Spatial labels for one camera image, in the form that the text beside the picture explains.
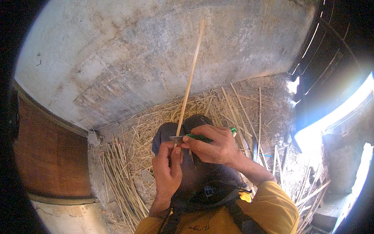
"forearm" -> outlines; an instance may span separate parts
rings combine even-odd
[[[156,196],[149,210],[149,216],[156,218],[164,218],[168,215],[168,208],[170,206],[170,199],[160,199]]]
[[[254,185],[259,185],[265,181],[277,182],[275,177],[263,166],[247,158],[242,152],[238,151],[234,155],[235,160],[227,166],[231,167],[245,175]]]

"mustard yellow sleeve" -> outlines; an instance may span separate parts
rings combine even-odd
[[[290,197],[273,181],[257,187],[251,203],[238,200],[243,213],[254,219],[268,234],[296,233],[299,212]]]
[[[157,234],[162,224],[161,218],[146,217],[140,221],[135,234]]]

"green object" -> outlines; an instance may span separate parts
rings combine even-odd
[[[234,133],[237,132],[236,128],[230,128],[230,130],[231,130],[231,134],[234,134]],[[186,136],[192,137],[192,138],[194,138],[196,140],[201,140],[202,142],[205,142],[205,143],[210,143],[210,142],[213,141],[212,139],[209,139],[209,138],[207,138],[204,135],[186,134]]]
[[[237,129],[236,129],[236,128],[230,128],[230,130],[231,130],[231,134],[233,134],[233,135],[234,135],[234,133],[237,132]]]
[[[202,142],[205,142],[205,143],[210,143],[210,142],[213,141],[212,139],[209,139],[204,135],[186,134],[186,136],[189,136],[189,137],[194,138],[196,140],[201,140]]]

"brown wooden panel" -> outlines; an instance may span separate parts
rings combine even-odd
[[[19,100],[15,156],[26,189],[48,197],[90,197],[87,138],[47,119]]]

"fingernail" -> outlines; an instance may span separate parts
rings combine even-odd
[[[187,142],[190,139],[190,137],[189,136],[184,136],[182,139],[183,139],[184,142]]]

